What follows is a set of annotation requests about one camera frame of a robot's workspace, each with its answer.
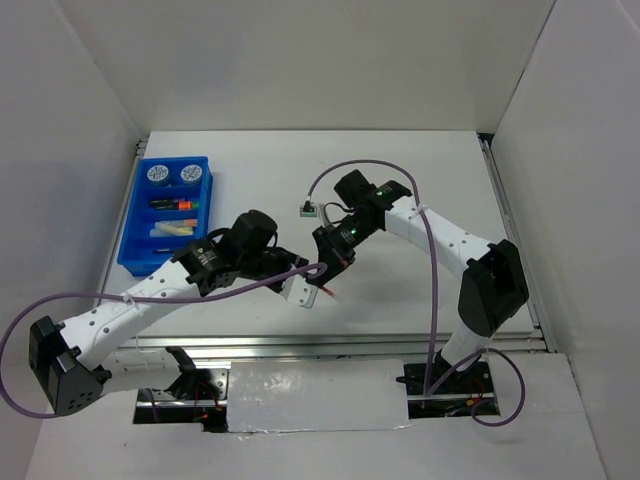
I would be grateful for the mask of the red ink clear pen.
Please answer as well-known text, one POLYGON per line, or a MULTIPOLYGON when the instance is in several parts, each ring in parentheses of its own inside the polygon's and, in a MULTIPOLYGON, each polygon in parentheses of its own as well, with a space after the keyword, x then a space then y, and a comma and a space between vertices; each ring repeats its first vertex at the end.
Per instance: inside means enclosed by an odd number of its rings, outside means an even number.
POLYGON ((335 292, 333 292, 332 290, 330 290, 329 288, 327 288, 326 286, 323 286, 320 288, 326 295, 329 296, 329 298, 331 298, 332 300, 338 302, 338 303, 345 303, 345 300, 338 294, 336 294, 335 292))

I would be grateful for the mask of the orange cap clear marker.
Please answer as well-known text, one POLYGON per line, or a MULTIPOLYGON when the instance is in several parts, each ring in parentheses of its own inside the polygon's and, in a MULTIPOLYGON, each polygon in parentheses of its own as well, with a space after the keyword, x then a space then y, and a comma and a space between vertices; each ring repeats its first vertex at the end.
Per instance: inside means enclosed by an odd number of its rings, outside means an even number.
POLYGON ((170 225, 175 227, 189 227, 189 228, 195 228, 197 226, 197 223, 198 223, 198 220, 196 218, 158 221, 158 224, 170 225))

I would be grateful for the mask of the yellow pastel highlighter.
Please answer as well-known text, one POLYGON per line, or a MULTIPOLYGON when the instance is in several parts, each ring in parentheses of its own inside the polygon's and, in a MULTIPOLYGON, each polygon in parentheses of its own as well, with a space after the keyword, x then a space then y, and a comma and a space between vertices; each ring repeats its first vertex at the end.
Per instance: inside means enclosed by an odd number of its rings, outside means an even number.
POLYGON ((159 237, 187 237, 194 234, 194 230, 190 227, 175 227, 172 225, 160 225, 149 231, 151 238, 159 237))

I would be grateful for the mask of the purple cap black highlighter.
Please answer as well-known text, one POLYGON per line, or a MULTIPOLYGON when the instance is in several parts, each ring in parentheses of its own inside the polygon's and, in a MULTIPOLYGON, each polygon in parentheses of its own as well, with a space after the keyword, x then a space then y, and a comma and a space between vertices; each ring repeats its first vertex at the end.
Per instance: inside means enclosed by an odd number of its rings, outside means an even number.
POLYGON ((173 210, 179 207, 181 200, 154 199, 149 202, 149 207, 154 210, 173 210))

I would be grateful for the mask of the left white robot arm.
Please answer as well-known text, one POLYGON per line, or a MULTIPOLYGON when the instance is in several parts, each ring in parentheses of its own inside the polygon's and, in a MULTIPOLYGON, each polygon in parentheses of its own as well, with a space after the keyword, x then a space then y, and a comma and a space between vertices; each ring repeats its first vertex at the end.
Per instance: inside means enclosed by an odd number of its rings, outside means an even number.
POLYGON ((271 245, 277 225, 250 210, 230 228, 178 248, 155 272, 99 306, 55 323, 30 327, 29 365, 58 416, 74 414, 109 391, 154 387, 189 397, 211 376, 183 348, 121 352, 127 340, 189 303, 201 302, 237 279, 287 296, 308 260, 271 245))

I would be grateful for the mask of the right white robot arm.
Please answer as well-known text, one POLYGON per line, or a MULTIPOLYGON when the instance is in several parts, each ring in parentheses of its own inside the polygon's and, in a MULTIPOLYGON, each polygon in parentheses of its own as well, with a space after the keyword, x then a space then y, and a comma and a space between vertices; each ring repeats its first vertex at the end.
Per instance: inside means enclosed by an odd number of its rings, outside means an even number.
POLYGON ((355 261, 355 249, 378 231, 391 233, 428 254, 460 284, 460 325, 437 355, 436 379, 448 392, 471 379, 470 366, 497 330, 529 300, 518 248, 504 239, 477 237, 416 202, 417 195, 390 180, 380 186, 359 170, 334 187, 348 213, 335 224, 316 228, 318 260, 327 270, 312 283, 325 285, 355 261))

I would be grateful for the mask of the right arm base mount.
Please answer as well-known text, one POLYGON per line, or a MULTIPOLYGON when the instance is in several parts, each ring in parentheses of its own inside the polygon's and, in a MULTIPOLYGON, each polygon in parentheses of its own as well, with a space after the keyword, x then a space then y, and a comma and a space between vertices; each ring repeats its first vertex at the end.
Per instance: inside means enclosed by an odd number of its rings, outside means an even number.
POLYGON ((425 373, 425 364, 405 364, 404 373, 396 378, 396 382, 406 388, 410 419, 468 417, 474 406, 478 415, 499 415, 486 361, 476 361, 468 371, 454 373, 430 396, 424 394, 425 373))

